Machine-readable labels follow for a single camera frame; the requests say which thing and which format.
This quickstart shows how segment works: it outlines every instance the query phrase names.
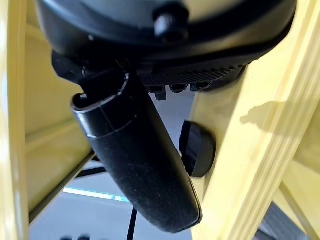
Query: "black screw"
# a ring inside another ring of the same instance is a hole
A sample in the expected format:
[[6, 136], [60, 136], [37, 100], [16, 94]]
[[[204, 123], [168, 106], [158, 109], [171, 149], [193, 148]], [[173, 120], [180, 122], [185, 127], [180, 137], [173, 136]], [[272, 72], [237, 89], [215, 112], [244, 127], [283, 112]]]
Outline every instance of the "black screw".
[[153, 14], [154, 34], [166, 44], [176, 44], [188, 39], [188, 10], [180, 3], [170, 3]]

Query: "black handle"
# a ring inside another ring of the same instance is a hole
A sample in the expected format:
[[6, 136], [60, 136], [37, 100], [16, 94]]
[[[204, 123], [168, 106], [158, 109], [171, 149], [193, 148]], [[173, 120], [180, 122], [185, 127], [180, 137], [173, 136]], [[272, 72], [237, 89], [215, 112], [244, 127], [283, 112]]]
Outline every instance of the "black handle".
[[126, 197], [159, 229], [200, 222], [197, 195], [152, 100], [136, 78], [99, 102], [76, 95], [72, 111], [93, 150]]

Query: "yellow wooden post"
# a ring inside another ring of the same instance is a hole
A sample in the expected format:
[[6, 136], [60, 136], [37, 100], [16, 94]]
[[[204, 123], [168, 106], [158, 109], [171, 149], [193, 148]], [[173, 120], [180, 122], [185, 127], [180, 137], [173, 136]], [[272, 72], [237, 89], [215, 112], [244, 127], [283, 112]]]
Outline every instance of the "yellow wooden post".
[[25, 32], [27, 2], [0, 1], [0, 239], [26, 240]]
[[194, 240], [254, 236], [319, 103], [319, 62], [320, 1], [300, 0], [289, 35], [242, 85], [197, 94], [190, 119], [216, 135], [218, 154], [196, 185], [203, 220]]

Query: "ventilation grille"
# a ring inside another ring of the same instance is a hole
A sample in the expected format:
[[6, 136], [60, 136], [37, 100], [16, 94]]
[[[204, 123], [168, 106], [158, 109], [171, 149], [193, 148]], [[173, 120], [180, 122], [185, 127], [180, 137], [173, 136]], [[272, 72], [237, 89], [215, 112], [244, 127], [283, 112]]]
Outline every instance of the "ventilation grille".
[[192, 84], [218, 80], [230, 73], [232, 70], [239, 67], [243, 67], [243, 65], [239, 65], [237, 67], [230, 66], [229, 68], [220, 69], [183, 71], [172, 74], [139, 74], [139, 77], [143, 84], [147, 87], [175, 84]]

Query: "gray wall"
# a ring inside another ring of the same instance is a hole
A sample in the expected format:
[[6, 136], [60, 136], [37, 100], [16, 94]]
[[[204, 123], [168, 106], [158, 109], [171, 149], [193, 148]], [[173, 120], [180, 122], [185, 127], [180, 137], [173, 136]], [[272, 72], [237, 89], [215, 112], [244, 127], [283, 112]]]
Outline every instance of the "gray wall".
[[[166, 101], [154, 101], [159, 114], [176, 147], [184, 120], [190, 114], [194, 94], [185, 91], [173, 94], [167, 89]], [[86, 168], [99, 166], [90, 162]], [[123, 196], [108, 174], [76, 179], [68, 188]], [[128, 202], [61, 193], [56, 200], [32, 223], [30, 240], [59, 240], [64, 236], [91, 235], [91, 240], [125, 240], [132, 205]], [[138, 214], [135, 240], [191, 240], [190, 231], [177, 234], [164, 233]]]

